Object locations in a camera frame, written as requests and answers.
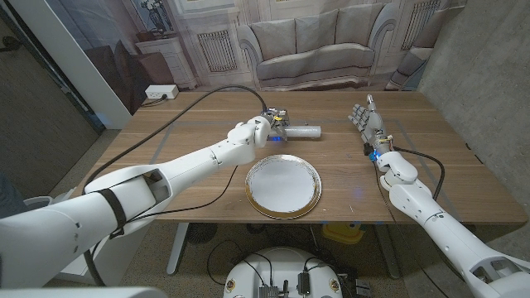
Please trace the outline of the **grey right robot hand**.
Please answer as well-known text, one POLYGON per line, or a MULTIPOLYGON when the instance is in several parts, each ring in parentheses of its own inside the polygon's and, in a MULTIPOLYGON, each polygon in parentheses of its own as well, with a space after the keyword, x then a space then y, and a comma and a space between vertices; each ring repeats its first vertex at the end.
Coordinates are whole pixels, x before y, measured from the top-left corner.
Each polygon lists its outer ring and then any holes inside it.
POLYGON ((379 156, 391 151, 390 139, 383 120, 376 111, 376 105, 371 94, 367 95, 367 104, 366 108, 355 104, 348 119, 361 134, 361 139, 364 142, 364 154, 368 156, 373 153, 375 156, 379 156))

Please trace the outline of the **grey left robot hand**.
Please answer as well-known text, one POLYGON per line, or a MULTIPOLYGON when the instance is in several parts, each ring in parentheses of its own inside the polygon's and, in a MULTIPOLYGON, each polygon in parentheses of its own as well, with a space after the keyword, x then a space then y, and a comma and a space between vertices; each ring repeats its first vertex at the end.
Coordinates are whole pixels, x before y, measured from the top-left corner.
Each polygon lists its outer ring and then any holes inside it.
POLYGON ((264 116, 270 120, 271 124, 271 131, 268 137, 271 140, 287 141, 286 127, 290 124, 287 110, 282 108, 269 108, 264 116))

